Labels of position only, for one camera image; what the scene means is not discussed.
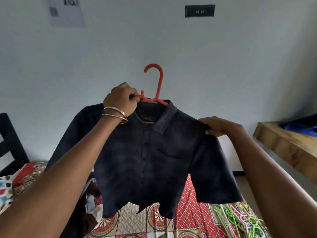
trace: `person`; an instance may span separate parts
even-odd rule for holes
[[[138,92],[127,83],[111,90],[104,106],[132,114]],[[109,114],[120,115],[107,109]],[[206,134],[231,140],[259,211],[274,237],[317,237],[317,203],[246,133],[243,126],[217,117],[200,119]],[[120,118],[102,116],[96,126],[41,175],[0,216],[6,238],[57,238],[71,216],[97,157]]]

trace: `hanger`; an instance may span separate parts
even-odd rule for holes
[[[153,99],[148,99],[144,96],[144,91],[141,91],[141,95],[139,95],[140,99],[143,99],[144,101],[147,101],[149,103],[153,103],[155,101],[157,101],[160,104],[163,104],[165,106],[168,106],[168,103],[164,102],[163,100],[159,99],[159,93],[161,91],[161,86],[162,86],[162,82],[163,82],[163,69],[161,68],[160,65],[156,64],[156,63],[152,63],[149,64],[145,67],[144,72],[146,73],[150,68],[157,68],[159,70],[159,81],[158,81],[158,89],[156,91],[156,96]]]

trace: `wooden table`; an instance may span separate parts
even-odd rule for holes
[[[278,122],[259,122],[253,137],[317,185],[317,138],[286,131]]]

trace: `forearm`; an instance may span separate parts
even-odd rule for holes
[[[234,127],[228,137],[272,235],[315,237],[316,202],[249,137],[243,127]]]
[[[59,237],[99,153],[119,119],[97,125],[0,216],[3,237]]]

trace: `bangle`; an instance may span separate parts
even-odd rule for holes
[[[107,115],[107,116],[113,116],[113,117],[117,117],[117,118],[120,118],[121,121],[119,122],[119,124],[125,124],[126,122],[128,122],[128,120],[126,118],[122,118],[120,116],[117,116],[117,115],[112,115],[112,114],[102,114],[102,115]]]
[[[117,110],[118,112],[120,112],[124,116],[125,119],[128,119],[128,117],[126,116],[126,114],[122,110],[120,110],[116,107],[104,107],[103,110],[105,111],[105,109],[107,109],[107,108]]]

